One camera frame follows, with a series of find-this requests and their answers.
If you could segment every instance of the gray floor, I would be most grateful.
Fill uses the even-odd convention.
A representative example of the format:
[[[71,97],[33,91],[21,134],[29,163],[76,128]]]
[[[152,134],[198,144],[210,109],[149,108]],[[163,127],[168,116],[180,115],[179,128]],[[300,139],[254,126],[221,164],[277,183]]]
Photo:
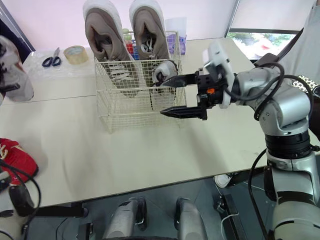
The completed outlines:
[[[320,157],[317,158],[320,172]],[[263,188],[263,176],[253,179],[255,186]],[[262,240],[257,217],[254,213],[248,187],[240,183],[232,188],[220,189],[223,194],[232,194],[236,208],[245,230],[248,240]],[[78,227],[81,224],[93,223],[96,239],[101,239],[108,222],[117,206],[130,197],[144,196],[147,202],[148,228],[141,232],[137,228],[136,236],[162,236],[177,237],[174,227],[175,203],[178,197],[190,198],[200,211],[209,240],[222,240],[220,231],[221,218],[214,209],[214,200],[218,197],[218,190],[212,178],[196,180],[171,186],[159,187],[138,193],[124,194],[119,196],[97,199],[86,202],[84,206],[88,208],[89,214],[86,218],[69,218],[58,231],[58,240],[76,240]],[[272,213],[275,206],[265,193],[257,188],[253,188],[253,194],[266,228],[271,228]],[[61,217],[36,217],[29,231],[30,240],[55,240],[56,229],[64,218]]]

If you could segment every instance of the red shoe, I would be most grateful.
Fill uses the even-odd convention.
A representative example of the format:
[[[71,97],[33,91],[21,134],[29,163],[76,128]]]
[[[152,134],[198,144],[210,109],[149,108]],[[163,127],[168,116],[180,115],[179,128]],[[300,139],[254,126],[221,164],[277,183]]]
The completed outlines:
[[[0,138],[0,159],[6,164],[24,171],[26,174],[34,177],[38,173],[38,166],[35,160],[26,153],[17,141],[12,141],[6,138]],[[21,184],[16,175],[7,167],[1,167],[3,171],[7,171],[11,177],[12,185]],[[17,172],[19,177],[25,183],[28,181],[28,177]]]

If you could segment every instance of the wire basket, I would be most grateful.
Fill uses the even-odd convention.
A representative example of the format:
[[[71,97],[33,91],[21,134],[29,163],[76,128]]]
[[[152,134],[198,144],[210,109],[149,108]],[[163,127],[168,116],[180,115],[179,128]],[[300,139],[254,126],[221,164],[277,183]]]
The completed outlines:
[[[182,74],[179,36],[166,32],[177,74]],[[135,51],[129,51],[135,59]],[[113,132],[126,127],[159,126],[181,123],[181,119],[160,114],[161,110],[186,105],[184,88],[154,86],[153,71],[167,59],[103,61],[95,60],[97,112],[104,127]]]

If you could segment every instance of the red object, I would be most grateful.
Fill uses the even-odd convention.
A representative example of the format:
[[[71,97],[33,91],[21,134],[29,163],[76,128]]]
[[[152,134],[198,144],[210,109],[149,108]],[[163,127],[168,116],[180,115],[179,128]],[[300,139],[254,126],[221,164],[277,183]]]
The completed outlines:
[[[0,158],[6,164],[17,168],[26,174],[34,177],[38,173],[38,166],[35,160],[26,153],[17,141],[12,141],[6,138],[0,138]],[[19,185],[21,184],[16,175],[7,167],[2,166],[3,171],[7,171],[11,177],[11,184]],[[16,172],[22,181],[25,183],[28,181],[28,177]]]
[[[126,43],[126,49],[128,49],[128,52],[130,54],[134,54],[134,46],[132,45],[132,43]]]
[[[263,50],[267,50],[267,49],[270,49],[270,47],[267,47],[266,45],[261,45],[261,48],[263,49]]]

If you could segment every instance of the beige sneaker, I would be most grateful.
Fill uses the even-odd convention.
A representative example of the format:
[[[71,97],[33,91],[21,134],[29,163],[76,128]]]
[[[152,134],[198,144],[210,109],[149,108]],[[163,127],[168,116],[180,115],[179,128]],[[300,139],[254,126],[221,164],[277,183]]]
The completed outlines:
[[[131,26],[139,60],[169,59],[165,22],[160,5],[155,0],[135,0],[129,9]],[[146,85],[153,86],[152,70],[158,63],[143,62]]]
[[[127,50],[119,13],[108,0],[87,0],[83,5],[85,35],[99,62],[133,61]],[[112,83],[119,89],[139,87],[137,67],[131,62],[103,64]],[[139,91],[122,91],[135,97]]]

